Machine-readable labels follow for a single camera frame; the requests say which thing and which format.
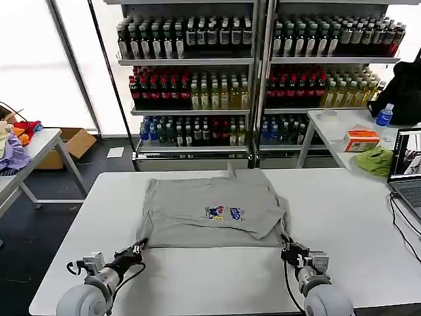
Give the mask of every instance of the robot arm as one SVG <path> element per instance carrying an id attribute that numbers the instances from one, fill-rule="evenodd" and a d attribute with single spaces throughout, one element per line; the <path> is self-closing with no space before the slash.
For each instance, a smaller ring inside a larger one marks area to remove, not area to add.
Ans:
<path id="1" fill-rule="evenodd" d="M 57 316 L 103 316 L 111 315 L 112 305 L 124 274 L 133 265 L 143 265 L 141 249 L 146 240 L 115 253 L 114 261 L 104 267 L 86 264 L 87 260 L 78 261 L 78 268 L 83 267 L 88 276 L 85 283 L 67 291 L 57 305 Z"/>
<path id="2" fill-rule="evenodd" d="M 354 315 L 350 299 L 331 284 L 326 274 L 329 257 L 324 252 L 310 251 L 290 241 L 282 250 L 281 258 L 285 261 L 285 268 L 289 263 L 295 269 L 300 293 L 305 297 L 304 312 L 307 316 Z"/>

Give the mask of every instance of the white table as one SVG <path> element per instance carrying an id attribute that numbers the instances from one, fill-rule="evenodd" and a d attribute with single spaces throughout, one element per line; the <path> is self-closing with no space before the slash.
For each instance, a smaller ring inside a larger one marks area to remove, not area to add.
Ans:
<path id="1" fill-rule="evenodd" d="M 392 226 L 384 184 L 345 169 L 264 171 L 289 202 L 291 236 L 330 256 L 328 274 L 355 307 L 421 302 L 421 266 Z M 132 244 L 150 178 L 208 178 L 224 171 L 101 174 L 58 250 L 30 306 L 32 315 L 55 315 L 61 296 L 83 284 L 66 271 L 69 261 L 102 251 L 111 261 Z M 421 252 L 418 238 L 398 218 Z M 279 248 L 153 249 L 146 270 L 119 291 L 114 316 L 223 315 L 297 311 L 288 296 Z M 128 276 L 139 268 L 134 267 Z M 303 297 L 289 269 L 291 289 Z"/>
<path id="2" fill-rule="evenodd" d="M 335 111 L 337 113 L 337 119 L 334 122 L 326 122 L 320 120 L 320 114 L 322 113 L 321 110 L 308 112 L 310 123 L 309 127 L 307 128 L 305 141 L 303 144 L 303 148 L 300 151 L 296 167 L 303 168 L 314 132 L 317 132 L 317 134 L 323 140 L 325 146 L 328 148 L 328 150 L 334 157 L 336 163 L 341 168 L 346 168 L 350 170 L 353 174 L 367 173 L 360 170 L 353 164 L 353 157 L 358 155 L 359 153 L 344 152 L 341 146 L 343 144 L 342 140 L 345 136 L 345 133 L 348 130 L 352 130 L 355 127 L 365 127 L 367 129 L 376 131 L 376 124 L 374 123 L 374 118 L 372 118 L 370 112 L 367 109 L 335 109 Z M 390 150 L 393 150 L 397 131 L 397 127 L 386 128 L 384 134 L 386 134 L 387 139 L 389 141 L 385 142 L 385 140 L 381 140 L 380 145 Z"/>
<path id="3" fill-rule="evenodd" d="M 36 132 L 31 142 L 24 147 L 25 153 L 32 158 L 31 162 L 14 176 L 0 176 L 0 217 L 22 192 L 31 199 L 36 208 L 44 203 L 83 203 L 83 199 L 37 199 L 24 183 L 25 178 L 37 167 L 38 163 L 55 148 L 67 171 L 74 177 L 82 196 L 84 198 L 87 196 L 87 189 L 83 183 L 83 178 L 73 163 L 72 158 L 69 156 L 66 146 L 60 139 L 60 134 L 60 128 L 44 128 Z"/>

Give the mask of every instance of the laptop keyboard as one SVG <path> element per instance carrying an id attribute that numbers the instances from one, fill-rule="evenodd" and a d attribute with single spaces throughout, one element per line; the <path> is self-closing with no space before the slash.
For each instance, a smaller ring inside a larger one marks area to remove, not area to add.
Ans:
<path id="1" fill-rule="evenodd" d="M 421 207 L 421 187 L 401 188 L 399 191 L 413 207 Z"/>

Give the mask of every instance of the black bag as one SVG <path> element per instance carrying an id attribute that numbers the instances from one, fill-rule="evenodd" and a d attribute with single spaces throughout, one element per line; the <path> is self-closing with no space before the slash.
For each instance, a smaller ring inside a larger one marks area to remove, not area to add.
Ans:
<path id="1" fill-rule="evenodd" d="M 393 67 L 395 77 L 377 100 L 367 104 L 373 117 L 388 103 L 394 105 L 390 124 L 415 125 L 421 122 L 421 63 L 400 62 Z"/>

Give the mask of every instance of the dark floor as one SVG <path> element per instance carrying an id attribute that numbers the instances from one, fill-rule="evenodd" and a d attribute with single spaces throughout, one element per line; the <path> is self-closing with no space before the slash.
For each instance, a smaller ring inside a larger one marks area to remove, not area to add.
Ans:
<path id="1" fill-rule="evenodd" d="M 111 147 L 122 146 L 122 158 L 107 159 Z M 131 157 L 128 140 L 105 140 L 97 142 L 76 164 L 90 188 L 102 172 L 134 171 Z M 71 177 L 63 171 L 33 172 L 26 184 L 37 198 L 81 198 Z M 36 211 L 22 195 L 0 218 L 0 238 L 5 242 L 0 250 L 1 316 L 29 315 L 32 298 L 78 210 L 77 205 L 44 205 Z M 357 315 L 416 316 L 421 315 L 421 304 L 361 309 Z"/>

